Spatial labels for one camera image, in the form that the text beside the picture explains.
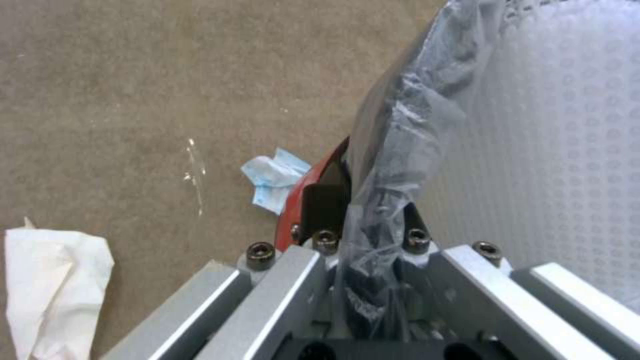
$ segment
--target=metal frame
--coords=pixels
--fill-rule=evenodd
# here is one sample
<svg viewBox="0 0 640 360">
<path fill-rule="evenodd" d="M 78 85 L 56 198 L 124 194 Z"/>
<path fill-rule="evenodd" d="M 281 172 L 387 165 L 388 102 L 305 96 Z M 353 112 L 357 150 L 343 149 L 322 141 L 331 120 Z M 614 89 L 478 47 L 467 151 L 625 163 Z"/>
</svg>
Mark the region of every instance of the metal frame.
<svg viewBox="0 0 640 360">
<path fill-rule="evenodd" d="M 611 355 L 640 359 L 640 317 L 567 269 L 550 263 L 511 277 Z"/>
<path fill-rule="evenodd" d="M 210 261 L 103 360 L 190 358 L 250 290 L 248 274 Z"/>
<path fill-rule="evenodd" d="M 610 359 L 468 245 L 429 260 L 438 310 L 461 337 L 495 335 L 519 359 Z"/>
<path fill-rule="evenodd" d="M 309 324 L 327 288 L 324 258 L 289 247 L 196 359 L 271 359 L 288 334 Z"/>
</svg>

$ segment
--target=hex socket bolt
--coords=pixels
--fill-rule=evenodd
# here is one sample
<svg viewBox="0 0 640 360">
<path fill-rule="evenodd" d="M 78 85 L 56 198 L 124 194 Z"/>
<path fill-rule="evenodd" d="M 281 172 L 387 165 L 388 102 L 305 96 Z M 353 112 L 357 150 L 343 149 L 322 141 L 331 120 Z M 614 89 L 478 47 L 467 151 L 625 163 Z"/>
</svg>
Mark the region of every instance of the hex socket bolt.
<svg viewBox="0 0 640 360">
<path fill-rule="evenodd" d="M 498 245 L 490 243 L 488 241 L 476 241 L 471 248 L 474 249 L 483 258 L 487 259 L 495 267 L 500 266 L 500 260 L 502 260 L 502 251 Z"/>
<path fill-rule="evenodd" d="M 272 244 L 258 241 L 246 248 L 246 264 L 250 269 L 263 271 L 273 265 L 276 257 L 276 250 Z"/>
<path fill-rule="evenodd" d="M 407 232 L 402 248 L 412 254 L 424 254 L 429 250 L 430 242 L 431 237 L 424 230 L 414 228 Z"/>
<path fill-rule="evenodd" d="M 329 230 L 316 231 L 311 237 L 314 250 L 322 255 L 333 255 L 338 251 L 338 236 Z"/>
</svg>

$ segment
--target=red part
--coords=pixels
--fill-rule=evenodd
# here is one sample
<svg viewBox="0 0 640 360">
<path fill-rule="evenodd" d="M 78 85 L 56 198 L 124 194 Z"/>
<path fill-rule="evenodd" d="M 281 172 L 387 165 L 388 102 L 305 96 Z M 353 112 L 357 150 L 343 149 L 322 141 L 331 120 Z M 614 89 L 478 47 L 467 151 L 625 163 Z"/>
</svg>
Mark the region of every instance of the red part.
<svg viewBox="0 0 640 360">
<path fill-rule="evenodd" d="M 309 184 L 315 184 L 318 182 L 324 170 L 329 163 L 341 156 L 346 150 L 348 139 L 344 140 L 336 149 L 326 155 L 319 163 L 315 164 L 311 170 L 309 170 L 303 177 L 298 180 L 294 185 L 284 209 L 278 218 L 278 225 L 276 227 L 275 247 L 280 251 L 287 250 L 290 245 L 298 245 L 299 240 L 294 240 L 291 236 L 291 227 L 294 224 L 300 224 L 302 216 L 302 191 Z"/>
</svg>

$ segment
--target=brown carpet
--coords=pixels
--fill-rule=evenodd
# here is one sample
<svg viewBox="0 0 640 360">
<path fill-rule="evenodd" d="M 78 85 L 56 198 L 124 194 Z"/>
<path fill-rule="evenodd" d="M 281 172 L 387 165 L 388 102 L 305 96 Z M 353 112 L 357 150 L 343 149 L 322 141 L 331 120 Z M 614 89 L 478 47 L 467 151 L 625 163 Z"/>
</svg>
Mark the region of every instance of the brown carpet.
<svg viewBox="0 0 640 360">
<path fill-rule="evenodd" d="M 443 2 L 0 0 L 0 228 L 26 215 L 107 238 L 94 357 L 207 260 L 273 239 L 239 167 L 276 146 L 319 160 Z"/>
</svg>

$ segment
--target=crumpled blue paper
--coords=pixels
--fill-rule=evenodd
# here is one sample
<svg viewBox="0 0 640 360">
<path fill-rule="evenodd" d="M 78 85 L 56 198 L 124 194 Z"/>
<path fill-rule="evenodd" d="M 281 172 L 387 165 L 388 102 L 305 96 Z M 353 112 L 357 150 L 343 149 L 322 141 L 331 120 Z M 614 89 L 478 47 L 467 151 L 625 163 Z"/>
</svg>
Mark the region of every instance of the crumpled blue paper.
<svg viewBox="0 0 640 360">
<path fill-rule="evenodd" d="M 277 148 L 273 158 L 257 156 L 240 169 L 255 185 L 253 204 L 279 215 L 289 192 L 311 169 L 311 165 L 294 154 Z"/>
</svg>

